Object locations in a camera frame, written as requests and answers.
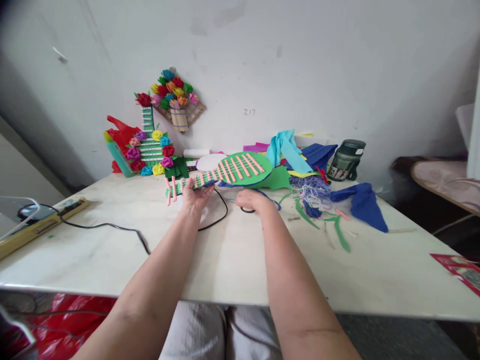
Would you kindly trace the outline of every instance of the thermos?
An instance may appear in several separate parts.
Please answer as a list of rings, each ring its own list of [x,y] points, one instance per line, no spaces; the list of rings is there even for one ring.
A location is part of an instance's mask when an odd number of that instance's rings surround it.
[[[360,158],[364,153],[364,141],[347,139],[344,140],[337,149],[327,176],[334,181],[344,181],[345,179],[354,181],[357,178],[357,167],[360,164]]]

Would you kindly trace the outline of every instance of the yellow paper flower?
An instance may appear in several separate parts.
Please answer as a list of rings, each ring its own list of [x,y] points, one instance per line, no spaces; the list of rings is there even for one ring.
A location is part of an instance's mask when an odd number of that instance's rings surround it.
[[[177,88],[177,85],[175,85],[173,82],[169,82],[166,84],[166,88],[168,89],[169,92],[173,92],[176,88]]]
[[[173,93],[175,95],[177,95],[178,97],[183,96],[185,94],[185,92],[179,87],[177,87],[175,90],[173,90]]]
[[[155,130],[151,133],[151,138],[155,141],[160,141],[160,138],[164,135],[160,130]]]
[[[165,174],[165,168],[160,163],[152,167],[151,170],[153,171],[153,175],[155,176]]]
[[[152,86],[150,86],[150,90],[151,90],[152,93],[158,94],[159,93],[159,86],[157,84],[153,84]]]

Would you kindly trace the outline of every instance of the light blue fabric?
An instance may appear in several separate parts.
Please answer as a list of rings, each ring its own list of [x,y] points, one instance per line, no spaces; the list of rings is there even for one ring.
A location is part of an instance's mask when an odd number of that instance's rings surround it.
[[[282,146],[290,144],[290,146],[297,154],[302,153],[302,151],[297,147],[297,144],[295,143],[294,133],[295,130],[280,131],[276,136],[271,138],[270,146],[266,150],[266,157],[268,158],[268,160],[270,160],[274,168],[280,165],[280,154],[282,153]]]
[[[304,158],[301,157],[300,154],[297,153],[294,150],[294,148],[290,146],[290,144],[284,144],[281,147],[281,153],[283,154],[285,159],[288,161],[292,169],[295,170],[296,172],[300,174],[305,174],[305,173],[311,173],[313,171],[310,165],[307,164]]]

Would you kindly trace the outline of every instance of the white paper roll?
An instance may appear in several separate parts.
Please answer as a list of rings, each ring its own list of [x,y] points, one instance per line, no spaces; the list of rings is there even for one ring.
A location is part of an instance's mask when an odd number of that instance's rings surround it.
[[[183,156],[190,159],[200,159],[208,154],[210,154],[210,149],[185,149],[183,151]]]

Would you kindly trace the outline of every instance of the table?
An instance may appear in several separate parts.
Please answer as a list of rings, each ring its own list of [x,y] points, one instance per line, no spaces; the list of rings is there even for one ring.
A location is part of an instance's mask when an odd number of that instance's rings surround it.
[[[350,181],[334,182],[334,190]],[[163,176],[111,174],[77,194],[92,204],[71,219],[92,226],[110,222],[141,230],[153,249],[179,211],[166,207]],[[239,188],[219,188],[234,199]],[[280,200],[287,189],[265,191]],[[349,200],[340,204],[347,211]],[[219,304],[268,305],[262,228],[258,214],[244,213],[231,202],[228,216],[201,231],[182,298]],[[480,321],[480,297],[450,275],[429,254],[455,251],[378,199],[391,230],[382,233],[352,218],[340,226],[351,253],[341,247],[334,224],[326,234],[298,216],[288,197],[281,217],[310,265],[333,310],[338,313]],[[225,207],[213,193],[202,226],[219,219]],[[350,235],[347,230],[358,234]],[[147,258],[133,232],[109,226],[79,229],[60,224],[0,261],[0,287],[117,297]]]

